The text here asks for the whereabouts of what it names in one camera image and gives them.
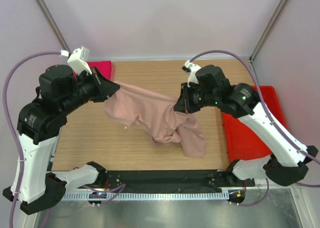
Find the dusty pink t shirt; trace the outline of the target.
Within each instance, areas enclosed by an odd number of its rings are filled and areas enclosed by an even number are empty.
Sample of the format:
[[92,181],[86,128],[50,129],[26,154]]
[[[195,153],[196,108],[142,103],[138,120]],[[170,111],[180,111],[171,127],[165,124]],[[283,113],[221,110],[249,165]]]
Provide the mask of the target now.
[[174,111],[177,100],[133,85],[120,83],[120,89],[103,110],[125,127],[137,125],[156,144],[179,143],[186,157],[203,158],[206,141],[193,114]]

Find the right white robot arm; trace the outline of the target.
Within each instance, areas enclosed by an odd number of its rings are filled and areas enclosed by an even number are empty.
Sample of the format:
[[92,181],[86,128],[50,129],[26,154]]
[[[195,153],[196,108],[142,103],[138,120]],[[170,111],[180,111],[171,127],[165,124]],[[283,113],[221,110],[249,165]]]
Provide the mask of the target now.
[[191,114],[203,107],[217,107],[245,124],[271,150],[263,158],[232,161],[225,174],[229,185],[268,178],[278,185],[289,186],[305,178],[307,164],[317,155],[317,148],[299,142],[275,118],[251,85],[231,85],[222,69],[214,65],[200,67],[186,62],[182,69],[188,80],[181,84],[175,111]]

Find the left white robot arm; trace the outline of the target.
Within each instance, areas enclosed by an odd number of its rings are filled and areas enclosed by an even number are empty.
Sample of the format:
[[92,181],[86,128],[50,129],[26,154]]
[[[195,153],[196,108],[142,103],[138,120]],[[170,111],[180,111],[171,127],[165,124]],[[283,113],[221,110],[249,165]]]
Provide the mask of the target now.
[[84,185],[101,188],[105,184],[106,170],[96,162],[61,174],[48,171],[48,166],[67,116],[90,101],[106,101],[120,88],[95,68],[76,76],[67,65],[49,67],[39,77],[39,83],[36,98],[18,117],[18,139],[24,163],[22,181],[15,181],[3,191],[12,201],[19,186],[20,209],[27,215],[54,207],[73,189]]

